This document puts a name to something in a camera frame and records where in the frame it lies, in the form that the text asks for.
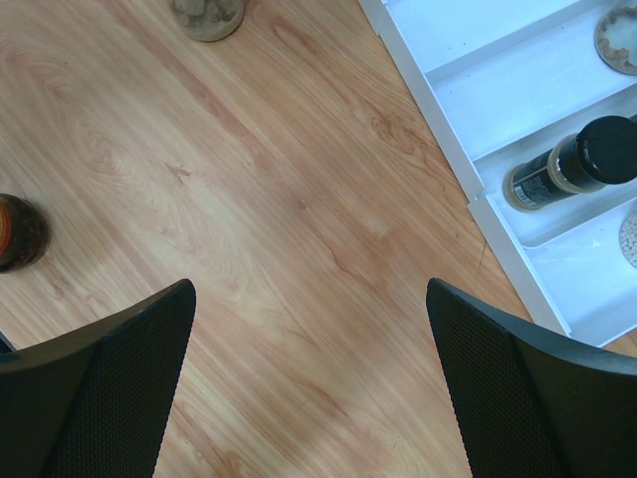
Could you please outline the small black-cap spice jar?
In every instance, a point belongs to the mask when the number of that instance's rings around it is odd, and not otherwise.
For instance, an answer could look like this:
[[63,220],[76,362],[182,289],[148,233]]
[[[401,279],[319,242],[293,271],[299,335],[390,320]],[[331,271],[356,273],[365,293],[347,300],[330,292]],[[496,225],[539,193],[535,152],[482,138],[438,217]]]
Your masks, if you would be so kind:
[[503,193],[514,208],[537,211],[635,178],[636,118],[605,116],[511,169]]

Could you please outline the silver-lid salt shaker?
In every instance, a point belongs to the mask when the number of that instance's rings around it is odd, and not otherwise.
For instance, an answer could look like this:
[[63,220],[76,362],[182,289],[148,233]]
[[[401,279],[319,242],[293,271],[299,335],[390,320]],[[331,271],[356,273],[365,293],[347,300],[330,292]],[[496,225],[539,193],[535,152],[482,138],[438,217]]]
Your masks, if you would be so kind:
[[637,268],[637,209],[635,206],[623,219],[618,241],[624,259],[631,267]]

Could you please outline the red-lid sauce jar front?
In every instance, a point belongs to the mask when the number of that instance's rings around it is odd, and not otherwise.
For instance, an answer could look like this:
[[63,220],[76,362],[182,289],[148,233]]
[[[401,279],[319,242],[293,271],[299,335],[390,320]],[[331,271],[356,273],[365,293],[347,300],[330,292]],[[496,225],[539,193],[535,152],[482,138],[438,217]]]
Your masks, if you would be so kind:
[[30,266],[46,252],[49,223],[41,210],[15,195],[1,194],[1,273]]

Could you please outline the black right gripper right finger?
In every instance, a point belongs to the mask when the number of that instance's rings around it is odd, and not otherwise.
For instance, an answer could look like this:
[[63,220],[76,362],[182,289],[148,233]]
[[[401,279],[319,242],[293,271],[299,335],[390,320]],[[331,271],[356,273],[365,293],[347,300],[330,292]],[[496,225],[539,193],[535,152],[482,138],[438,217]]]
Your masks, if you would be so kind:
[[633,477],[636,360],[440,279],[426,307],[475,477]]

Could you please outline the glass jar with brown lumps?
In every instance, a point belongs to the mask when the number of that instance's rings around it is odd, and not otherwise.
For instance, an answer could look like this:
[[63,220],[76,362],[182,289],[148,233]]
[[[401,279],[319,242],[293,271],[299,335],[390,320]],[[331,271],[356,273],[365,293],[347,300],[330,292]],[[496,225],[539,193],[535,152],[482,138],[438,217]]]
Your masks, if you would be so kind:
[[171,0],[167,5],[182,32],[199,42],[230,36],[246,12],[244,0]]

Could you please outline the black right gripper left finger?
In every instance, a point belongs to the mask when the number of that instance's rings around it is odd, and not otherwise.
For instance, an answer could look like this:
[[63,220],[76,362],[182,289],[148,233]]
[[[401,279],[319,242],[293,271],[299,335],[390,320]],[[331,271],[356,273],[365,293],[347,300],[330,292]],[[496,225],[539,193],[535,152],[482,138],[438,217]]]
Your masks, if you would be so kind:
[[182,279],[34,346],[3,339],[2,476],[152,476],[195,308]]

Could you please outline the black-lid glass condiment jar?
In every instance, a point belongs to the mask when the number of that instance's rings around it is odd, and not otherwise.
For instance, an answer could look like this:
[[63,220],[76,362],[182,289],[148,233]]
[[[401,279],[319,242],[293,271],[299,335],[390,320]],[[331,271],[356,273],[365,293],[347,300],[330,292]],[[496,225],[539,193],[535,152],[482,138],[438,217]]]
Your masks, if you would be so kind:
[[621,74],[636,75],[636,0],[617,1],[596,24],[594,45],[600,59]]

